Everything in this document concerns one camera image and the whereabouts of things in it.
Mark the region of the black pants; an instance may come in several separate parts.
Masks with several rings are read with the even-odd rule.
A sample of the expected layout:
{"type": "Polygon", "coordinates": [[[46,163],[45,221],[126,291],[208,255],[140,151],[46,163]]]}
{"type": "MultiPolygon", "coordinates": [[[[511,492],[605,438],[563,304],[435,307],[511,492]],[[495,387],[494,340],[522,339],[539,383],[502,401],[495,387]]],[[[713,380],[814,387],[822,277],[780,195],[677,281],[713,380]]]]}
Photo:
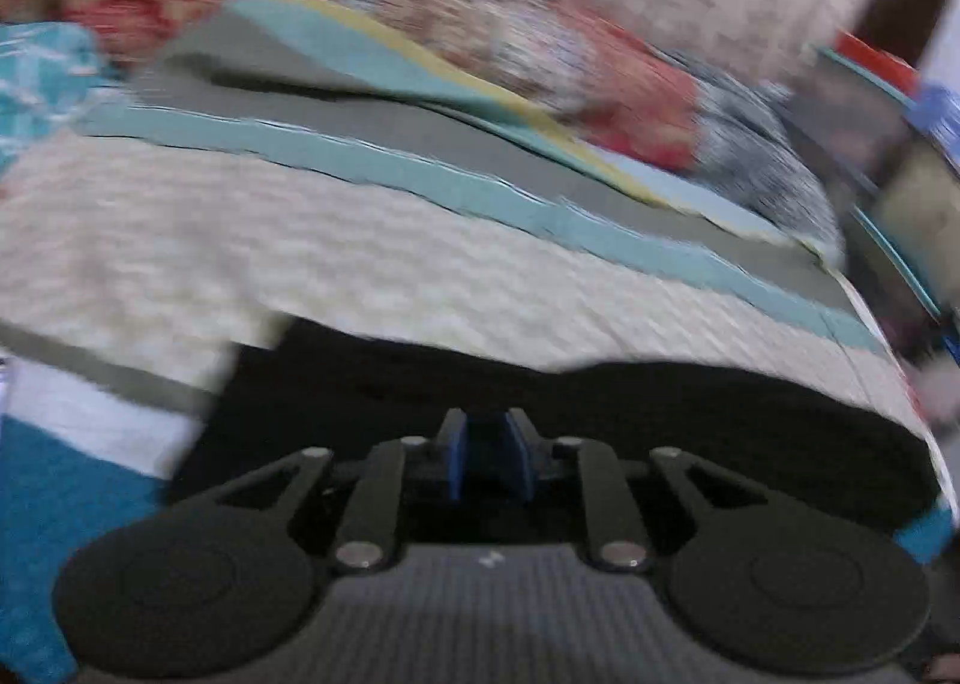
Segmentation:
{"type": "Polygon", "coordinates": [[[928,442],[808,386],[675,361],[534,370],[301,319],[275,346],[236,349],[164,497],[181,502],[303,448],[358,461],[387,440],[434,442],[452,408],[469,420],[462,492],[470,478],[519,484],[505,414],[521,408],[550,443],[551,471],[590,442],[633,464],[669,447],[889,536],[921,562],[952,537],[928,442]]]}

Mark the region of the striped chevron bed cover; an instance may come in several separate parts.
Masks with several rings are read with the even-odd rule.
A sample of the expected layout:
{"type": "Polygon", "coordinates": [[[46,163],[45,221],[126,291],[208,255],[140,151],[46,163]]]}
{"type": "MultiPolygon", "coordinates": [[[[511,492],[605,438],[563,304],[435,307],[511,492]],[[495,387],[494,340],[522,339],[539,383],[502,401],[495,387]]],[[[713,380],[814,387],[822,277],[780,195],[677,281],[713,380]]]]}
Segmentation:
{"type": "Polygon", "coordinates": [[[8,682],[952,682],[939,443],[825,250],[322,0],[229,0],[2,172],[8,682]],[[293,320],[562,370],[750,370],[928,442],[889,536],[675,448],[526,500],[432,440],[164,497],[293,320]]]}

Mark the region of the stacked storage boxes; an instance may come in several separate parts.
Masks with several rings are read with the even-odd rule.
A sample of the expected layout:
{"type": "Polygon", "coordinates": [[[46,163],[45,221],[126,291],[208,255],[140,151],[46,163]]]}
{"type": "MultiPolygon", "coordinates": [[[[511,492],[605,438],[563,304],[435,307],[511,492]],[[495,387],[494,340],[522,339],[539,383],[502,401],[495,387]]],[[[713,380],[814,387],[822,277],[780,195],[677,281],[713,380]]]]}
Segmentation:
{"type": "Polygon", "coordinates": [[[908,124],[907,63],[839,44],[796,78],[781,122],[846,242],[844,271],[908,358],[958,352],[958,167],[908,124]]]}

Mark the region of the blue cloth on boxes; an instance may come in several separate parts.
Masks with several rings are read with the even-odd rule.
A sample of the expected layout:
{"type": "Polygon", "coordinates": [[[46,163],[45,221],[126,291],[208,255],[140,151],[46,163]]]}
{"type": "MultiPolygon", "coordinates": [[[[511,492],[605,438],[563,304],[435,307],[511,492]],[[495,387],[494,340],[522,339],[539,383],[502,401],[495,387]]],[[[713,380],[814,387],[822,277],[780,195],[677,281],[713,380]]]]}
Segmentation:
{"type": "Polygon", "coordinates": [[[923,83],[907,113],[908,124],[949,159],[960,164],[960,97],[939,83],[923,83]]]}

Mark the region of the teal patterned pillow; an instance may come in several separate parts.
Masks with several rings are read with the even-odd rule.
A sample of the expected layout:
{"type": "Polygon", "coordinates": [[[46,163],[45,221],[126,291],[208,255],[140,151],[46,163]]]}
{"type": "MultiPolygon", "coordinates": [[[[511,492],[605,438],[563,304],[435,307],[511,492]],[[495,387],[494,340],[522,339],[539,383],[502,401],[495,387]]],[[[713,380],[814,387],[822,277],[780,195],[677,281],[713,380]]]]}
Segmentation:
{"type": "Polygon", "coordinates": [[[2,26],[2,170],[109,83],[94,35],[70,23],[2,26]]]}

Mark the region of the red floral patchwork quilt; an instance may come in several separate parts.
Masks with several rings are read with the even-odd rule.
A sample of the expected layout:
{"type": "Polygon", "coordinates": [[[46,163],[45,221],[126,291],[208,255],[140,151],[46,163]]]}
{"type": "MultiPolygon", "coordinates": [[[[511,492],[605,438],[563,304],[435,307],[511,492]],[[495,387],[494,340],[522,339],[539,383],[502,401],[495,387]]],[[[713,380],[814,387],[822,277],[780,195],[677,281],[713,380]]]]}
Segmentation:
{"type": "MultiPolygon", "coordinates": [[[[65,21],[135,67],[224,0],[2,0],[10,23],[65,21]]],[[[329,0],[516,92],[601,148],[692,180],[825,250],[827,193],[776,117],[775,88],[644,42],[568,0],[329,0]]]]}

